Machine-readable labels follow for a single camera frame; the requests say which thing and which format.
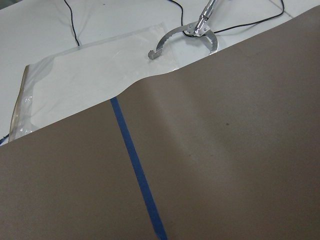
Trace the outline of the brown paper table cover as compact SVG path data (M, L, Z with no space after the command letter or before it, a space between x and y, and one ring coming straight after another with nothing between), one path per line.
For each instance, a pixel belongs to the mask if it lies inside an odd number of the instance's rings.
M317 240L320 8L0 150L3 240Z

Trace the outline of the metal reacher grabber tool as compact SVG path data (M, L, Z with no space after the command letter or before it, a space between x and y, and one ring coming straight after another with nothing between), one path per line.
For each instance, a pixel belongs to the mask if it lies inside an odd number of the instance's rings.
M217 52L218 50L218 40L215 35L215 33L210 29L210 27L206 24L208 19L211 17L214 6L216 1L215 0L209 0L207 5L202 10L198 21L191 22L188 24L183 25L183 7L177 3L174 0L170 0L171 3L176 4L181 9L181 26L176 27L169 32L167 32L158 42L155 50L150 50L148 53L148 58L150 60L154 60L158 58L162 52L163 47L165 45L165 42L172 37L174 34L177 33L183 33L185 36L191 37L191 38L201 38L201 37L207 37L209 40L211 47L210 47L210 54L213 54Z

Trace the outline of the clear plastic bag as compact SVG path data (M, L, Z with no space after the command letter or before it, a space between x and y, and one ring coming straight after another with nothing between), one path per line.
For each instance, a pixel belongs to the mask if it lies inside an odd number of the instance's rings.
M206 57L207 38L176 34L161 55L148 53L166 33L164 24L84 44L26 66L14 106L9 141L109 100L149 76L166 74Z

